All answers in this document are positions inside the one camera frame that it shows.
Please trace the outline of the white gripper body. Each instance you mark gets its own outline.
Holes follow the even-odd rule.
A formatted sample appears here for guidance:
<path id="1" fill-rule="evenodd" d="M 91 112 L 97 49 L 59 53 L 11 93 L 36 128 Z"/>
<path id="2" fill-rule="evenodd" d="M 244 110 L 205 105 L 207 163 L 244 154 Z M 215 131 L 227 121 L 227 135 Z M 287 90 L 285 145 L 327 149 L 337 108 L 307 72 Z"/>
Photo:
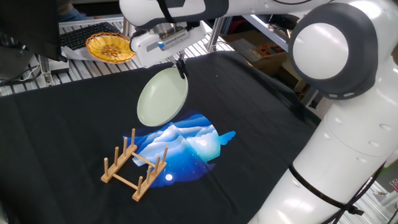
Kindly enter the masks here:
<path id="1" fill-rule="evenodd" d="M 206 36 L 205 25 L 203 21 L 159 24 L 132 38 L 130 48 L 143 67 L 151 67 L 202 40 Z"/>

